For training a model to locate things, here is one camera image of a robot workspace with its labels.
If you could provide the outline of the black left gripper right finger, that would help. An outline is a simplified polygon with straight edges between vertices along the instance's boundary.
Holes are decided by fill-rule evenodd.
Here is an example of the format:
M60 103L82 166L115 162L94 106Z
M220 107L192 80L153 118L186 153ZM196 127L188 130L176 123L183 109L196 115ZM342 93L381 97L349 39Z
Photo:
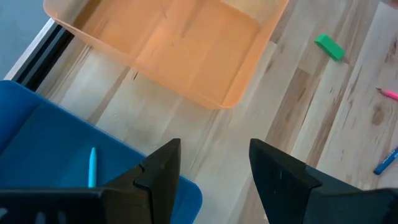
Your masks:
M252 176L270 224L368 224L359 189L261 141L249 144Z

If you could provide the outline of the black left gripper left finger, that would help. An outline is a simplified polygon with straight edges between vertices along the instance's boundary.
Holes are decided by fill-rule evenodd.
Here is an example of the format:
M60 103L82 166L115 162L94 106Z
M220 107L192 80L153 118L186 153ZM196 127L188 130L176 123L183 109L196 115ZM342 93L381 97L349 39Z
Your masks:
M181 141L172 139L105 184L106 224L170 224L180 175Z

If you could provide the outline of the dark blue crayon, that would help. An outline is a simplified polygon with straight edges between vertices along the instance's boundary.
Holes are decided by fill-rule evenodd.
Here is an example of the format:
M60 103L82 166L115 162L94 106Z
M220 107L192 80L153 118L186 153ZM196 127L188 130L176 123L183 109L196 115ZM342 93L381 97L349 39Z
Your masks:
M374 170L373 173L381 175L398 158L398 147L395 148Z

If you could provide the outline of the pink pencil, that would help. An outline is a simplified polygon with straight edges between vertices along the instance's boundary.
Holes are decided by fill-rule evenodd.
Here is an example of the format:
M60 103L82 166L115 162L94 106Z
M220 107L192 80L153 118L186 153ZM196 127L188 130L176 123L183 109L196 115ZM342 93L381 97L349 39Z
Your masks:
M390 90L383 90L382 88L376 88L376 90L385 97L391 98L393 100L398 101L398 93L395 93Z

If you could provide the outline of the green eraser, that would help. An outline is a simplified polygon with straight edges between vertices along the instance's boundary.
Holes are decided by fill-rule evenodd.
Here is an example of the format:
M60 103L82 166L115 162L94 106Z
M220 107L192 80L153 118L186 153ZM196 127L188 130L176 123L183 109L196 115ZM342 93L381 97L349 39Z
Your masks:
M318 35L314 43L335 61L341 61L345 55L345 50L327 34Z

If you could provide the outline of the blue plastic bin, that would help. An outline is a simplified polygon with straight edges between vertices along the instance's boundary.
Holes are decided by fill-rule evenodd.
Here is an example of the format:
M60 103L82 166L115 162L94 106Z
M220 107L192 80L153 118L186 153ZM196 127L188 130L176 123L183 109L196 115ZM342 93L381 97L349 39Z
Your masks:
M97 153L96 187L88 187ZM106 224L105 184L147 156L33 91L0 81L0 224ZM179 175L170 224L193 224L196 184Z

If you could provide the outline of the orange translucent plastic bin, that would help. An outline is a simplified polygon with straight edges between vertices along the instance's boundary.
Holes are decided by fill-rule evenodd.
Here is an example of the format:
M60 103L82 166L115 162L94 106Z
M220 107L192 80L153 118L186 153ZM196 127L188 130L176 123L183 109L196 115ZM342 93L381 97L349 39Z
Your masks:
M289 0L44 0L91 47L212 110L239 103Z

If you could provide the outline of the black aluminium rail frame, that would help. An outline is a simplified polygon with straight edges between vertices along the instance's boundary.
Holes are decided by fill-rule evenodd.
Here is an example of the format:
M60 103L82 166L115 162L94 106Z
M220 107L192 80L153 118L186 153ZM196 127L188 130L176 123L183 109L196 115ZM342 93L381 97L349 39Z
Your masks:
M36 91L73 38L72 33L48 20L9 70L6 79Z

